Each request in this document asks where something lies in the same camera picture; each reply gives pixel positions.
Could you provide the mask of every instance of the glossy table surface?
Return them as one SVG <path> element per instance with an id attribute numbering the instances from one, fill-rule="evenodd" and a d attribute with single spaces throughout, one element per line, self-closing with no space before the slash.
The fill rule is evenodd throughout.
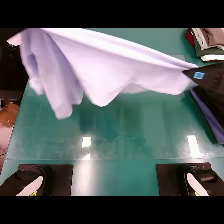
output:
<path id="1" fill-rule="evenodd" d="M 95 28 L 204 65 L 180 28 Z M 208 161 L 224 179 L 218 145 L 189 91 L 121 94 L 97 107 L 85 97 L 57 120 L 45 96 L 27 86 L 0 184 L 22 163 L 74 164 L 72 195 L 159 195 L 157 163 Z"/>

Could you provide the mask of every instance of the red cloth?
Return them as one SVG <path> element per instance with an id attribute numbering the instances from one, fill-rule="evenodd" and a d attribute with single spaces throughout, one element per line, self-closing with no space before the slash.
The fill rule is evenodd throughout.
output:
<path id="1" fill-rule="evenodd" d="M 187 29 L 187 33 L 185 34 L 185 37 L 187 38 L 189 43 L 194 47 L 194 37 L 193 37 L 193 35 L 191 33 L 191 29 L 190 28 Z"/>

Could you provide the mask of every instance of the blue tag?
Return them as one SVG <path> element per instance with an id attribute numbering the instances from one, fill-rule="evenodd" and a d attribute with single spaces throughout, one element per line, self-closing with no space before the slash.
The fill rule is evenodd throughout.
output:
<path id="1" fill-rule="evenodd" d="M 205 75 L 205 73 L 203 73 L 203 72 L 195 72 L 194 73 L 194 78 L 195 79 L 203 79 L 204 75 Z"/>

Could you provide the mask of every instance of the black sleeve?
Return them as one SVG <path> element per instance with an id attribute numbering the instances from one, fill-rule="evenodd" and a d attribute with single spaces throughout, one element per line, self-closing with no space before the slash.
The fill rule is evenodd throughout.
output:
<path id="1" fill-rule="evenodd" d="M 0 28 L 0 42 L 6 41 L 26 28 Z"/>

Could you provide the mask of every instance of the green cloth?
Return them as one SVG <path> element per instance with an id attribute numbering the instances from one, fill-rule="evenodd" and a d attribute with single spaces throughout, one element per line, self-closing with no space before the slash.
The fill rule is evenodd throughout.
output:
<path id="1" fill-rule="evenodd" d="M 194 34 L 193 34 L 193 37 L 194 37 L 194 45 L 195 45 L 194 47 L 195 47 L 195 52 L 196 52 L 197 57 L 201 57 L 201 56 L 208 55 L 208 54 L 216 54 L 216 55 L 224 54 L 224 50 L 221 50 L 217 47 L 211 47 L 211 48 L 208 48 L 205 50 L 201 50 L 201 47 L 200 47 Z"/>

